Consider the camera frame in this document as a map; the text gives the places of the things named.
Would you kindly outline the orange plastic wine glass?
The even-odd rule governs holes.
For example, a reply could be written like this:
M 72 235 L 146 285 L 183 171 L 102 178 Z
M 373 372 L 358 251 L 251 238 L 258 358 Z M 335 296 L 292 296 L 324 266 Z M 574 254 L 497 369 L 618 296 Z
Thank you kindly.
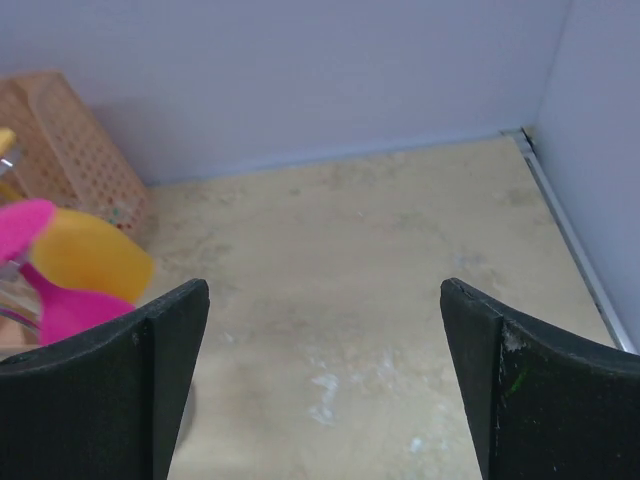
M 51 284 L 92 292 L 135 307 L 153 274 L 153 260 L 122 231 L 91 214 L 45 199 L 3 203 L 1 268 L 27 267 Z

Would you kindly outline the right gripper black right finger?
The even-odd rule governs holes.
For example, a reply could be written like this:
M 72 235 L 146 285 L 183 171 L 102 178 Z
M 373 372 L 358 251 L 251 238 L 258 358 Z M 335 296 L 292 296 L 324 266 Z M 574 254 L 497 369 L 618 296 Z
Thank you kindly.
M 483 478 L 638 478 L 638 356 L 457 278 L 440 310 Z

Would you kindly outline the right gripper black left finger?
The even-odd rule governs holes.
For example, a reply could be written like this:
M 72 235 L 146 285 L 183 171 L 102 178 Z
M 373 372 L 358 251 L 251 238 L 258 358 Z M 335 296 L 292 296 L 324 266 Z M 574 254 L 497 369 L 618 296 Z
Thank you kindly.
M 2 478 L 167 478 L 208 313 L 208 284 L 192 279 L 2 360 Z

